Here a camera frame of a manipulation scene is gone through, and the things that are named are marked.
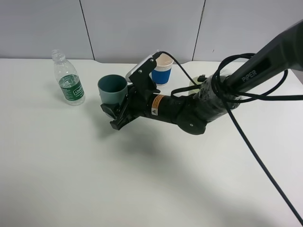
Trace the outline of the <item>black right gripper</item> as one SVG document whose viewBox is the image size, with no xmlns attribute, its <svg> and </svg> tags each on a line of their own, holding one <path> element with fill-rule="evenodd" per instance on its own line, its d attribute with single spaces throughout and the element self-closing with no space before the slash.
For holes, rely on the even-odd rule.
<svg viewBox="0 0 303 227">
<path fill-rule="evenodd" d="M 161 101 L 164 95 L 154 94 L 144 99 L 138 92 L 134 85 L 127 86 L 128 94 L 125 96 L 121 105 L 115 104 L 101 104 L 102 111 L 114 119 L 110 122 L 110 125 L 115 130 L 122 129 L 125 125 L 132 122 L 138 117 L 149 118 L 161 122 L 165 122 L 166 118 L 160 115 L 152 114 L 152 104 L 154 99 Z"/>
</svg>

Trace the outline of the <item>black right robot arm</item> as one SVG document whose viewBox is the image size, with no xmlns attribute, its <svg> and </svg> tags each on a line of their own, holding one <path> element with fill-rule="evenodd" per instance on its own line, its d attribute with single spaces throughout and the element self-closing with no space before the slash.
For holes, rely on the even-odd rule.
<svg viewBox="0 0 303 227">
<path fill-rule="evenodd" d="M 136 65 L 126 76 L 126 94 L 116 101 L 103 101 L 101 109 L 112 118 L 115 130 L 138 117 L 172 123 L 183 131 L 200 135 L 206 125 L 241 103 L 254 100 L 301 101 L 301 95 L 273 96 L 250 91 L 273 76 L 303 69 L 303 24 L 297 22 L 280 33 L 257 53 L 233 55 L 224 59 L 210 77 L 200 84 L 161 95 L 150 73 L 161 56 L 158 51 Z"/>
</svg>

